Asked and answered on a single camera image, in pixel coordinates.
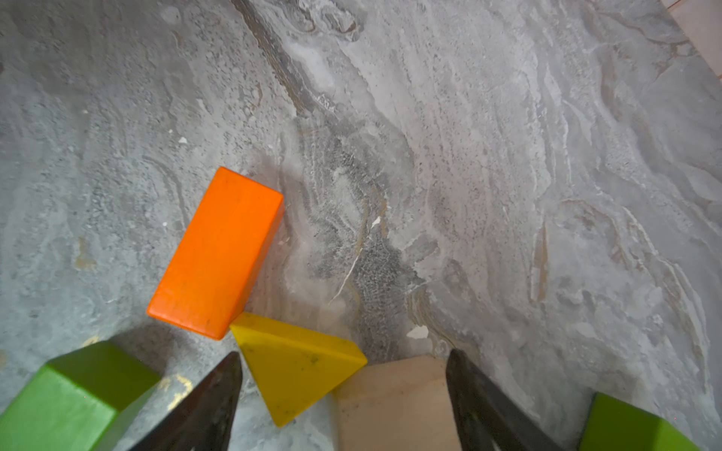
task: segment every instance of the gray marble surface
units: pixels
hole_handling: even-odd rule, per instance
[[[250,311],[465,349],[566,449],[597,390],[722,447],[722,85],[657,0],[3,1],[0,57],[0,409],[114,337],[167,376],[125,450],[235,349],[144,313],[224,165],[286,198]],[[247,377],[231,448],[328,403]]]

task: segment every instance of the unpainted wooden block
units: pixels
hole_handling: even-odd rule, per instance
[[[461,449],[445,362],[432,356],[362,368],[334,398],[341,451]]]

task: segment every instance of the marble floor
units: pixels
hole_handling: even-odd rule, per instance
[[[0,62],[0,411],[113,337],[167,376],[126,450],[235,349],[144,312],[226,166],[286,198],[250,311],[722,448],[722,85],[658,0],[2,0]],[[333,430],[247,377],[231,449]]]

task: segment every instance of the orange rectangular block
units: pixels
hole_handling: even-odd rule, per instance
[[[216,172],[148,306],[148,315],[215,340],[245,306],[284,213],[283,195]]]

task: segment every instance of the white speck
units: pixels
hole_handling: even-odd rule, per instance
[[[589,323],[576,323],[574,328],[586,338],[598,338],[594,327]]]
[[[160,17],[169,25],[181,23],[181,12],[175,6],[166,6],[160,12]]]
[[[415,328],[411,329],[411,331],[406,335],[409,338],[428,338],[429,336],[429,328],[425,325],[418,325]]]

